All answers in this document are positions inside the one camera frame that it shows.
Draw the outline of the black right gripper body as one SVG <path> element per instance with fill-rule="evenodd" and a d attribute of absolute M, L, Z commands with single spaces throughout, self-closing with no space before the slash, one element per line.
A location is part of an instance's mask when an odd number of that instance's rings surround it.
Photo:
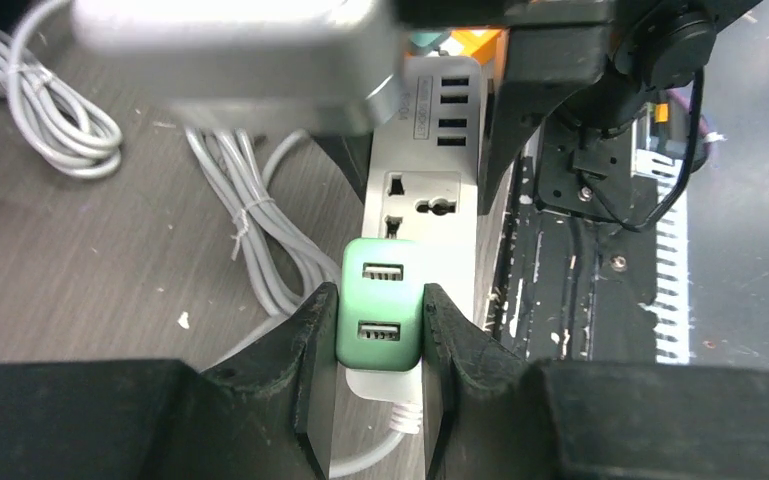
<path fill-rule="evenodd" d="M 503 27 L 476 22 L 486 2 L 396 1 L 393 5 L 397 20 L 408 30 L 489 27 L 506 32 Z M 717 35 L 756 5 L 753 1 L 616 2 L 603 75 L 555 109 L 572 129 L 624 129 L 650 93 L 690 83 L 707 65 Z"/>

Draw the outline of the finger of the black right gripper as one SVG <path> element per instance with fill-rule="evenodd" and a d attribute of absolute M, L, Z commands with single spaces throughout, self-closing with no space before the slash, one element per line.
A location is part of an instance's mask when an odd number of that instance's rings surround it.
<path fill-rule="evenodd" d="M 478 211 L 492 208 L 505 171 L 544 119 L 605 71 L 616 1 L 488 1 L 476 17 L 503 27 L 478 170 Z"/>
<path fill-rule="evenodd" d="M 314 135 L 313 140 L 340 169 L 360 202 L 364 204 L 373 135 Z"/>

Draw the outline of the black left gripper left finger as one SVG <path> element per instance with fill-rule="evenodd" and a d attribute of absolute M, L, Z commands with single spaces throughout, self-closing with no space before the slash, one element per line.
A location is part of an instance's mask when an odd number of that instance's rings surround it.
<path fill-rule="evenodd" d="M 205 371 L 176 359 L 0 364 L 0 479 L 324 479 L 338 293 Z"/>

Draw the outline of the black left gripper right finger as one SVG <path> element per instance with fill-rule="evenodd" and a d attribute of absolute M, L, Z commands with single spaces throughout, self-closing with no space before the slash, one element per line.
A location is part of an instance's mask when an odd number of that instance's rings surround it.
<path fill-rule="evenodd" d="M 423 294 L 429 479 L 769 479 L 769 371 L 526 362 Z"/>

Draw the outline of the small white power strip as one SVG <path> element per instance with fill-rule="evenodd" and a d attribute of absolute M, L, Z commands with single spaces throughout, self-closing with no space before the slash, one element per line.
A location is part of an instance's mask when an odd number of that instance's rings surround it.
<path fill-rule="evenodd" d="M 482 69 L 469 57 L 410 57 L 404 72 L 396 113 L 373 135 L 359 238 L 417 243 L 424 286 L 441 286 L 471 317 Z M 345 369 L 361 398 L 422 398 L 421 359 L 405 372 Z"/>

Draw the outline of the green plug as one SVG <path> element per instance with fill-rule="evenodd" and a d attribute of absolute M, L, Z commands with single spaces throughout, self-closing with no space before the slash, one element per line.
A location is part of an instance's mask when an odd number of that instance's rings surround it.
<path fill-rule="evenodd" d="M 410 240 L 357 238 L 346 246 L 336 339 L 343 366 L 405 372 L 418 364 L 423 273 Z"/>

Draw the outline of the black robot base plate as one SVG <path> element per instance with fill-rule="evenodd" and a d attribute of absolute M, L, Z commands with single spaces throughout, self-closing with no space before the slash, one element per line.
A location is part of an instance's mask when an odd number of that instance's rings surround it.
<path fill-rule="evenodd" d="M 650 231 L 542 210 L 538 144 L 514 162 L 482 329 L 524 359 L 691 359 L 688 208 Z"/>

